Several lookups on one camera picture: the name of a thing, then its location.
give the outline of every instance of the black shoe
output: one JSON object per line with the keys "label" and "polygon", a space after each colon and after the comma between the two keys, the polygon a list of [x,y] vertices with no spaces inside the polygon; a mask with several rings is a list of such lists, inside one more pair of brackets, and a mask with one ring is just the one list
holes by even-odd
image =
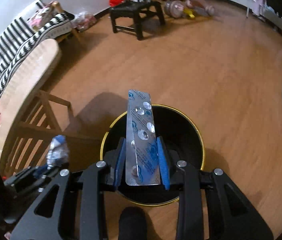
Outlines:
{"label": "black shoe", "polygon": [[147,240],[146,219],[141,208],[127,207],[122,211],[118,240]]}

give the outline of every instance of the yellow rim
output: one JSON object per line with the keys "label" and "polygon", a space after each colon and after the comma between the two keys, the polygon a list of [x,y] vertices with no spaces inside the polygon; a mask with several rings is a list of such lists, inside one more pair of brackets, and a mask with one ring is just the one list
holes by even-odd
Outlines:
{"label": "yellow rim", "polygon": [[[177,111],[179,114],[183,115],[186,119],[188,119],[188,121],[195,127],[195,130],[197,132],[197,134],[199,135],[199,138],[200,138],[200,143],[201,143],[201,146],[202,146],[202,164],[201,164],[201,170],[204,169],[204,165],[205,165],[205,149],[204,149],[204,144],[203,144],[203,139],[202,139],[202,136],[201,136],[201,133],[199,131],[199,129],[197,128],[197,126],[195,125],[195,123],[184,113],[182,113],[181,111],[173,108],[173,107],[170,107],[170,106],[166,106],[166,105],[156,105],[156,104],[153,104],[153,106],[162,106],[162,107],[166,107],[166,108],[169,108],[169,109],[172,109],[174,111]],[[116,122],[121,119],[121,117],[125,116],[128,112],[124,112],[123,114],[121,114],[117,119],[115,119],[113,121],[113,123],[110,125],[110,129],[116,124]],[[104,147],[104,144],[105,144],[105,140],[108,136],[109,132],[106,132],[104,137],[103,137],[103,140],[102,140],[102,143],[101,143],[101,148],[100,148],[100,160],[103,160],[103,147]],[[171,201],[168,201],[168,202],[165,202],[165,203],[161,203],[161,204],[155,204],[155,205],[150,205],[150,204],[142,204],[142,203],[139,203],[139,202],[134,202],[133,200],[127,198],[126,196],[124,196],[122,193],[120,193],[123,197],[125,197],[126,199],[128,199],[129,201],[131,201],[132,203],[134,204],[137,204],[137,205],[140,205],[140,206],[146,206],[146,207],[160,207],[160,206],[164,206],[164,205],[168,205],[168,204],[171,204],[173,202],[176,202],[179,200],[179,197],[171,200]]]}

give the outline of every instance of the stool leg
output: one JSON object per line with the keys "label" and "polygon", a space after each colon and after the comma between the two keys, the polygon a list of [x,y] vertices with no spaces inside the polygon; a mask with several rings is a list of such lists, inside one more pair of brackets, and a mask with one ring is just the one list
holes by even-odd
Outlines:
{"label": "stool leg", "polygon": [[118,29],[117,29],[117,27],[116,27],[115,18],[114,18],[112,15],[110,15],[110,17],[111,17],[111,23],[112,23],[113,33],[117,33],[117,32],[118,32]]}
{"label": "stool leg", "polygon": [[139,41],[142,41],[143,40],[142,22],[141,22],[141,17],[139,13],[134,15],[133,21],[134,21],[134,26],[135,26],[136,33],[137,33],[137,39]]}
{"label": "stool leg", "polygon": [[162,12],[161,4],[156,4],[155,10],[156,10],[156,15],[159,17],[160,24],[165,25],[165,19],[164,19],[164,15]]}

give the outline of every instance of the floor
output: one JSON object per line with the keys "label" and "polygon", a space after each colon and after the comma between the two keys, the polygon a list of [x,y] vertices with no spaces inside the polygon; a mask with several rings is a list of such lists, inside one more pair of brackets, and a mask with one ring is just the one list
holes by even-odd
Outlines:
{"label": "floor", "polygon": [[[145,25],[144,41],[113,34],[108,17],[60,45],[63,56],[46,83],[51,94],[72,103],[75,120],[53,105],[60,125],[102,139],[127,109],[129,89],[146,91],[153,103],[175,107],[199,127],[205,170],[222,168],[247,195],[275,237],[282,232],[282,36],[245,10],[211,1],[214,19],[167,18]],[[122,19],[122,24],[131,24]],[[71,145],[70,168],[99,158],[99,148]],[[132,205],[106,194],[110,239]],[[149,239],[175,239],[178,203],[145,208]]]}

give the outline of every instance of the black and white striped cloth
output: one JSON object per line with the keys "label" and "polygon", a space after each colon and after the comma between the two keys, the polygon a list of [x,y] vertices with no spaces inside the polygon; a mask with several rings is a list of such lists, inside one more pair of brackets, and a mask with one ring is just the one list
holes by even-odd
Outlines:
{"label": "black and white striped cloth", "polygon": [[[40,8],[43,4],[37,1],[36,6]],[[0,37],[0,98],[14,72],[41,41],[70,31],[65,13],[54,16],[36,33],[22,17],[15,19]]]}

